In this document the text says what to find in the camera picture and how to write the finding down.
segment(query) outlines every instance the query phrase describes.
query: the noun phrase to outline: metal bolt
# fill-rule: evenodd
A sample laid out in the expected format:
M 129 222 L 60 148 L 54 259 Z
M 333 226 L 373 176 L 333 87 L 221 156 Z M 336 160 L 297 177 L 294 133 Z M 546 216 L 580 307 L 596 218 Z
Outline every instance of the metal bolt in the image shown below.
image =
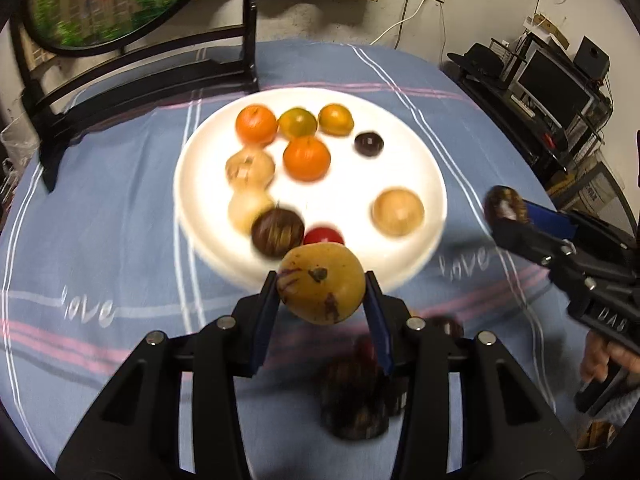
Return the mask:
M 149 332 L 145 336 L 145 341 L 149 345 L 159 345 L 162 341 L 164 341 L 164 333 L 159 330 L 153 330 L 153 332 Z
M 481 342 L 483 345 L 491 346 L 496 341 L 498 341 L 498 338 L 495 336 L 493 332 L 489 332 L 488 330 L 483 330 L 481 333 L 478 334 L 478 341 Z
M 416 332 L 419 332 L 425 326 L 427 326 L 427 324 L 421 317 L 410 317 L 406 320 L 406 327 L 409 330 L 415 330 Z
M 231 330 L 236 326 L 236 319 L 233 316 L 222 316 L 216 321 L 216 326 L 220 330 Z

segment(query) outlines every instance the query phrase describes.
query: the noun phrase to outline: round plate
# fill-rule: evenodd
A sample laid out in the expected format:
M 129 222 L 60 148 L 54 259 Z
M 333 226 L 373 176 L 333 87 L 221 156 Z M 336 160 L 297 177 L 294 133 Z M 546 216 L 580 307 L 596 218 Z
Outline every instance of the round plate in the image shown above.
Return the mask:
M 242 145 L 236 136 L 236 117 L 245 106 L 263 104 L 279 117 L 293 107 L 311 113 L 340 103 L 353 115 L 355 128 L 348 137 L 316 135 L 331 151 L 331 167 L 324 179 L 304 184 L 289 178 L 282 164 L 287 141 L 278 136 L 266 147 L 276 163 L 268 192 L 281 206 L 296 210 L 309 229 L 332 224 L 365 270 L 376 273 L 380 287 L 389 291 L 415 276 L 438 246 L 447 217 L 447 192 L 431 152 L 406 124 L 364 99 L 318 88 L 290 88 L 258 92 L 229 103 L 205 120 L 188 140 L 174 175 L 177 217 L 193 246 L 216 272 L 249 290 L 259 290 L 267 273 L 277 269 L 236 232 L 227 218 L 233 190 L 226 181 L 226 160 Z M 353 139 L 374 130 L 385 147 L 376 158 L 359 155 Z M 412 234 L 387 238 L 370 219 L 373 201 L 388 187 L 415 191 L 425 209 L 425 221 Z

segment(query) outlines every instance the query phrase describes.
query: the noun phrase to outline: black desk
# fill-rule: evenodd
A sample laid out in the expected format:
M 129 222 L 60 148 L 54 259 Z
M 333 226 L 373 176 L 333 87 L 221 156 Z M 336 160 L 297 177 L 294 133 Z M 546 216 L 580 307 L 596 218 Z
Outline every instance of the black desk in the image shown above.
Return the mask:
M 567 172 L 562 153 L 549 146 L 545 135 L 549 128 L 539 117 L 529 117 L 511 100 L 509 90 L 500 90 L 487 82 L 461 74 L 458 81 L 473 101 L 486 113 L 511 141 L 522 158 L 530 165 L 543 186 L 557 172 Z

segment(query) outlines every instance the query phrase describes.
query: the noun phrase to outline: computer monitor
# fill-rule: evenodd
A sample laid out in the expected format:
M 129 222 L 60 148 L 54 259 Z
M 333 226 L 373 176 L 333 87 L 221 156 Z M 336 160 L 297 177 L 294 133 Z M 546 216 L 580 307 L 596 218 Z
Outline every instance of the computer monitor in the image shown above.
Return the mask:
M 591 103 L 591 96 L 583 86 L 539 50 L 527 63 L 518 84 L 563 130 Z

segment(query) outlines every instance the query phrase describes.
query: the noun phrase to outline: speaker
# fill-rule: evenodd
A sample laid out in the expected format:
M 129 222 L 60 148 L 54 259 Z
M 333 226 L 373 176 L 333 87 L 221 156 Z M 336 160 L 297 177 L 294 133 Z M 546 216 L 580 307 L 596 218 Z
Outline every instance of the speaker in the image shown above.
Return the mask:
M 602 81 L 609 71 L 609 56 L 585 36 L 574 57 L 574 65 L 589 79 Z

